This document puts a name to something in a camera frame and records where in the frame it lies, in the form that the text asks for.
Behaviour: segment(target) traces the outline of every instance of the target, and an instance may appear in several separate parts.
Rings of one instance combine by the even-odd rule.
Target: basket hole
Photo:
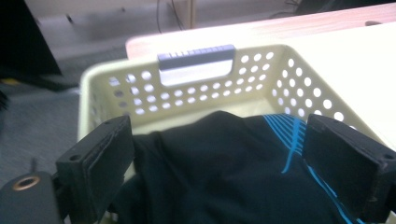
[[[291,99],[290,99],[290,104],[291,104],[292,106],[297,106],[297,101],[296,101],[296,99],[291,98]]]
[[[131,88],[131,94],[132,95],[138,95],[139,94],[139,89],[136,87],[132,87]]]
[[[242,83],[244,83],[244,79],[242,79],[242,78],[239,78],[239,79],[236,81],[236,84],[237,84],[237,85],[242,85]]]
[[[272,59],[274,57],[274,53],[273,52],[269,52],[269,53],[267,53],[267,55],[265,56],[265,58],[267,59],[267,60],[270,60],[270,59]]]
[[[298,115],[303,117],[305,115],[305,111],[302,108],[298,109]]]
[[[288,77],[288,71],[283,70],[282,71],[282,77]]]
[[[255,73],[258,70],[259,70],[259,67],[255,65],[255,66],[251,67],[250,72]]]
[[[292,79],[289,81],[289,84],[290,84],[291,87],[295,87],[296,81],[292,78]]]
[[[182,95],[183,95],[183,91],[181,91],[181,90],[175,91],[175,96],[176,96],[176,97],[180,97],[180,96],[182,96]]]
[[[190,97],[190,98],[187,100],[187,102],[189,102],[190,104],[193,104],[193,103],[195,103],[195,98]]]
[[[195,88],[194,88],[194,87],[190,87],[190,88],[187,90],[187,92],[188,92],[189,94],[194,94],[194,93],[195,93]]]
[[[306,77],[306,78],[304,79],[304,84],[305,84],[305,86],[307,86],[307,87],[311,86],[311,84],[312,84],[311,78],[310,78],[310,77]]]
[[[265,80],[267,78],[267,75],[261,75],[261,76],[259,76],[259,80],[260,81],[263,81],[263,80]]]
[[[169,97],[170,97],[170,95],[169,95],[168,92],[163,92],[163,93],[161,94],[161,99],[163,99],[163,100],[168,100]]]
[[[334,113],[334,118],[339,120],[339,121],[343,121],[344,120],[344,114],[341,112],[335,112]]]
[[[158,110],[158,107],[157,107],[156,105],[151,105],[151,106],[148,108],[148,110],[151,111],[151,112],[156,112],[156,111]]]
[[[126,102],[120,102],[119,103],[119,107],[121,107],[121,108],[124,108],[124,107],[126,107],[128,104],[126,104]]]
[[[300,77],[303,75],[303,69],[301,67],[298,67],[296,69],[296,75],[297,75],[297,77]]]
[[[228,80],[225,82],[226,87],[231,87],[233,85],[233,82],[231,80]]]
[[[289,96],[289,90],[288,90],[288,89],[283,90],[283,94],[284,94],[286,97],[288,97],[288,96]]]
[[[262,70],[263,70],[263,71],[266,71],[266,70],[268,70],[268,68],[270,68],[270,64],[269,64],[269,63],[266,63],[266,64],[262,67]]]
[[[219,93],[218,93],[218,92],[214,92],[214,93],[212,94],[212,98],[213,98],[213,99],[219,98]]]
[[[128,74],[126,76],[126,81],[129,82],[129,83],[135,83],[136,82],[136,77],[134,75],[132,75],[132,74]]]
[[[135,105],[142,105],[142,100],[140,100],[139,98],[134,99],[134,104]]]
[[[114,96],[116,97],[122,97],[123,96],[123,92],[122,91],[114,91]]]
[[[223,96],[229,96],[230,94],[231,94],[230,91],[225,91],[225,92],[223,93]]]
[[[298,90],[297,90],[297,95],[300,96],[300,97],[304,96],[304,91],[303,91],[303,89],[298,89]]]
[[[244,75],[247,72],[247,69],[245,67],[239,69],[239,75]]]
[[[247,55],[242,56],[241,63],[247,63],[247,62],[248,62],[248,56]]]
[[[171,107],[171,104],[169,103],[163,103],[163,108],[164,109],[169,109]]]
[[[220,88],[220,84],[218,82],[213,84],[213,89],[218,90],[219,88]]]
[[[294,60],[293,59],[289,59],[288,65],[289,65],[289,67],[293,67],[294,66]]]
[[[153,96],[153,95],[148,96],[148,102],[149,103],[154,103],[156,100],[157,99],[155,98],[155,96]]]
[[[282,99],[282,98],[277,99],[277,103],[278,103],[279,105],[283,105],[283,99]]]
[[[209,88],[206,86],[206,85],[203,85],[202,87],[201,87],[201,91],[207,91]]]
[[[116,77],[111,77],[108,80],[108,84],[110,84],[110,86],[112,86],[112,87],[115,87],[115,86],[119,86],[120,82],[119,82],[119,80]]]
[[[323,106],[324,106],[326,109],[332,108],[332,101],[331,101],[331,100],[324,100],[324,101],[323,101]]]
[[[146,81],[151,79],[151,73],[149,71],[144,71],[142,72],[142,78],[145,79]]]
[[[200,98],[199,98],[201,101],[205,101],[205,100],[207,100],[207,96],[206,95],[202,95],[202,96],[200,96]]]
[[[181,105],[183,105],[183,101],[182,100],[176,100],[175,101],[175,105],[181,106]]]
[[[305,105],[306,105],[306,107],[311,108],[312,107],[312,100],[311,99],[306,99],[305,100]]]
[[[255,62],[259,61],[261,58],[262,58],[262,55],[261,55],[260,53],[254,55],[254,61],[255,61]]]
[[[321,95],[321,90],[319,88],[314,88],[314,96],[319,97]]]
[[[247,81],[252,83],[252,82],[254,82],[255,79],[256,79],[255,77],[250,77]]]
[[[152,91],[154,91],[154,87],[151,84],[148,84],[145,86],[145,91],[152,92]]]

